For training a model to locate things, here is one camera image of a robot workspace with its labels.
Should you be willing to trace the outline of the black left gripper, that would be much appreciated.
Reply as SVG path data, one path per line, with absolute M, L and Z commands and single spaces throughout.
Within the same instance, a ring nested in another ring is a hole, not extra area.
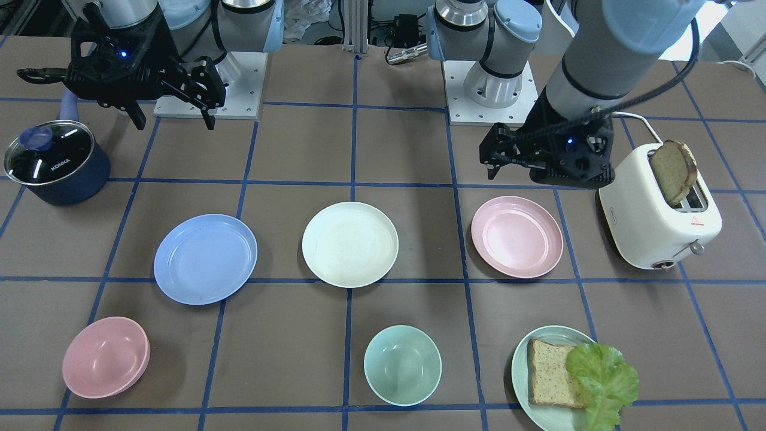
M 488 180 L 514 164 L 528 168 L 535 183 L 599 189 L 616 178 L 610 162 L 614 136 L 611 115 L 575 124 L 542 91 L 518 130 L 493 125 L 479 145 L 479 161 L 487 166 Z

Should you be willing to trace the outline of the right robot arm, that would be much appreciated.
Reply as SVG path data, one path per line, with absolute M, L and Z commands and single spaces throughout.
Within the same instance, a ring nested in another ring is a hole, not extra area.
M 68 1 L 76 22 L 66 68 L 19 69 L 31 84 L 115 108 L 145 128 L 155 115 L 256 120 L 268 54 L 284 40 L 282 1 Z

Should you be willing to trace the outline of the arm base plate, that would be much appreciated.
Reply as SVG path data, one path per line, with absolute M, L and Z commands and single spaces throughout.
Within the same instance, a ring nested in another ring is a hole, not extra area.
M 230 52 L 216 65 L 226 84 L 226 99 L 222 107 L 211 110 L 216 119 L 257 120 L 265 84 L 268 53 Z M 177 119 L 200 119 L 200 110 L 193 105 L 162 96 L 153 111 L 154 116 Z
M 538 98 L 529 63 L 511 78 L 490 75 L 476 61 L 444 61 L 442 70 L 452 125 L 519 128 Z

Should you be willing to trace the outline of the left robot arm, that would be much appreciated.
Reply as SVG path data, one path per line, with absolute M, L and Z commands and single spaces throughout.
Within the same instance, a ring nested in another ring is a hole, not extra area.
M 613 113 L 662 95 L 692 71 L 700 52 L 701 1 L 571 1 L 576 28 L 558 65 L 516 130 L 492 126 L 479 161 L 494 180 L 507 165 L 539 184 L 598 189 L 615 180 Z M 474 61 L 469 88 L 489 105 L 487 84 L 519 81 L 546 23 L 526 1 L 437 1 L 425 14 L 428 55 Z M 687 65 L 642 95 L 629 94 L 668 47 L 692 32 Z

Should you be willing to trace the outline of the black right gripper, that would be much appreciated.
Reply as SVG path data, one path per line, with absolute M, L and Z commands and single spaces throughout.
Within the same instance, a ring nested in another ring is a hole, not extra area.
M 105 3 L 86 3 L 82 12 L 66 68 L 25 68 L 17 76 L 31 84 L 61 83 L 78 98 L 126 113 L 137 130 L 146 125 L 139 102 L 174 96 L 199 109 L 206 128 L 214 130 L 216 108 L 226 98 L 217 60 L 184 60 L 159 4 L 127 26 L 108 22 Z

